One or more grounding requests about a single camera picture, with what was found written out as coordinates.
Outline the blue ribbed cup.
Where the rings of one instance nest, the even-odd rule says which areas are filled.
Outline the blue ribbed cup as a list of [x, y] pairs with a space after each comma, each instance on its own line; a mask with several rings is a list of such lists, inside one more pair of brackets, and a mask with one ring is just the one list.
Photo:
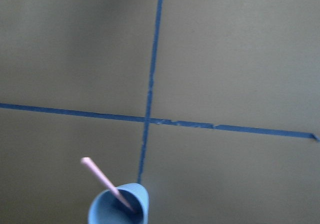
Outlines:
[[132, 212], [116, 199], [110, 191], [103, 191], [93, 200], [87, 222], [89, 224], [147, 224], [149, 214], [149, 194], [144, 186], [130, 183], [117, 189], [129, 202]]

